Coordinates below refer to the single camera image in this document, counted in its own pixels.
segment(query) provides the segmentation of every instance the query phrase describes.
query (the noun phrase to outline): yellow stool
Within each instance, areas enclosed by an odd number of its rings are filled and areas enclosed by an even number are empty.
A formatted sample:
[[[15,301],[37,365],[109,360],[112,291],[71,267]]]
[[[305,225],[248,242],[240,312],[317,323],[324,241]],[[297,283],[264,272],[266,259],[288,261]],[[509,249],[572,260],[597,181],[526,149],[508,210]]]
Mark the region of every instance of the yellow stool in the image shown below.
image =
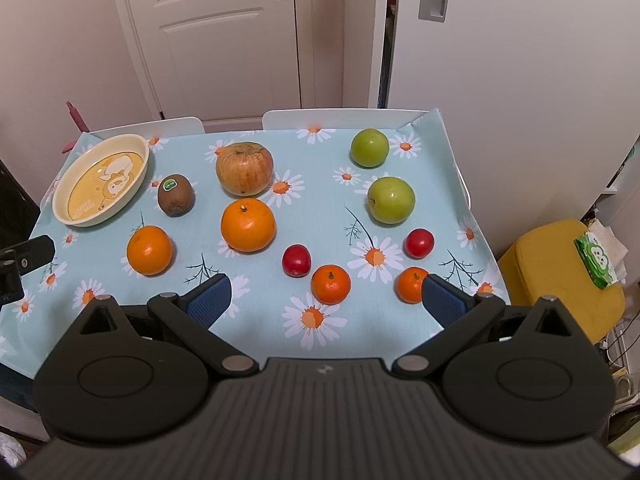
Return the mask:
[[[522,235],[498,266],[514,305],[533,305],[552,294],[562,301],[592,343],[618,322],[625,309],[622,287],[593,284],[574,245],[587,231],[577,220],[560,220]]]

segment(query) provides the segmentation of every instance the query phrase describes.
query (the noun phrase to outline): light blue tablecloth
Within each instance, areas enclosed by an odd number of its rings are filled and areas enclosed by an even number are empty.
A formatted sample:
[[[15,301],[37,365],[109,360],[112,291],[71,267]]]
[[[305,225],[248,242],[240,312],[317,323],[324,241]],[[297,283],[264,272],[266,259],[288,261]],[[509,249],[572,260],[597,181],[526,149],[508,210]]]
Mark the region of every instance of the light blue tablecloth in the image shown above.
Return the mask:
[[[153,140],[142,188],[114,218],[92,228],[69,229],[57,222],[49,197],[33,236],[49,235],[56,257],[51,266],[24,277],[24,300],[2,309],[0,362],[33,377],[92,295],[112,294],[120,304],[146,303],[163,291],[183,294],[217,270],[231,279],[233,299],[210,330],[261,365],[269,356],[379,356],[390,365],[430,338],[441,330],[438,323],[420,304],[402,303],[394,293],[394,279],[405,267],[423,267],[471,293],[479,286],[492,288],[508,300],[494,257],[466,206],[440,113],[434,110],[413,124],[383,132],[389,138],[389,156],[373,170],[350,161],[357,130],[229,132]],[[235,253],[220,235],[220,217],[232,199],[216,178],[215,151],[242,140],[260,142],[271,151],[274,181],[279,183],[260,196],[273,210],[277,234],[268,249],[257,254]],[[98,142],[82,134],[60,174]],[[181,218],[169,218],[158,208],[156,186],[172,173],[186,176],[196,191],[193,210]],[[387,174],[406,180],[417,200],[409,219],[397,226],[376,224],[365,207],[370,183]],[[161,227],[177,247],[175,262],[162,276],[140,276],[126,261],[129,237],[142,224]],[[418,227],[433,233],[435,247],[415,261],[402,252],[402,242]],[[290,278],[282,272],[282,253],[294,243],[308,247],[312,270],[322,264],[348,270],[352,289],[340,305],[327,307],[314,300],[309,294],[311,273]],[[384,263],[372,267],[367,260],[377,251]],[[314,328],[302,322],[308,308],[322,314],[314,317],[321,319]]]

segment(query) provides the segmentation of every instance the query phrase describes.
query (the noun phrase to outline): orange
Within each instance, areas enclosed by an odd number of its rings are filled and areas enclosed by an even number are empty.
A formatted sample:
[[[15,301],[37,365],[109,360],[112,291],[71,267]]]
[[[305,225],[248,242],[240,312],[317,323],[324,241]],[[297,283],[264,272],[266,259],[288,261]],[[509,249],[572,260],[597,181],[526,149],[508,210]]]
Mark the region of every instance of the orange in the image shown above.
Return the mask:
[[[153,276],[171,263],[174,246],[161,228],[147,225],[138,229],[127,244],[127,260],[133,270]]]
[[[261,200],[241,198],[226,206],[220,220],[220,233],[232,249],[253,253],[273,240],[276,219]]]
[[[420,267],[409,267],[396,278],[396,294],[406,303],[420,303],[422,301],[422,280],[429,273]]]
[[[335,305],[347,297],[351,290],[351,278],[337,265],[323,265],[311,277],[311,292],[324,304]]]

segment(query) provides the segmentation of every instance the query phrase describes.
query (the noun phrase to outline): kiwi sticker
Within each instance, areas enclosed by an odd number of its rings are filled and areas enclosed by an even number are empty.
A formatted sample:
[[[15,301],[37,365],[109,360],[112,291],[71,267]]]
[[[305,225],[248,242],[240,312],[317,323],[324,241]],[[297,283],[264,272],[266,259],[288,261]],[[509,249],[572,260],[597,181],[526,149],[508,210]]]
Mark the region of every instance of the kiwi sticker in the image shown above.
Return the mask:
[[[170,178],[164,184],[162,184],[162,189],[164,189],[165,191],[171,191],[177,185],[178,183],[174,179]]]

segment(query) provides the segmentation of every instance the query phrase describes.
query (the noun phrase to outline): bowl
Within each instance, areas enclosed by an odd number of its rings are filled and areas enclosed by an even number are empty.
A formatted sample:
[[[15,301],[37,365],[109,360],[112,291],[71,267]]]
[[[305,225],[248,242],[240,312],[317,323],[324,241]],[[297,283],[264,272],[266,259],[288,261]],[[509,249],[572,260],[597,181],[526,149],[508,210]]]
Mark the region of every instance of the bowl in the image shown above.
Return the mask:
[[[53,194],[53,215],[89,227],[111,218],[133,198],[145,177],[149,145],[124,134],[104,140],[67,168]]]

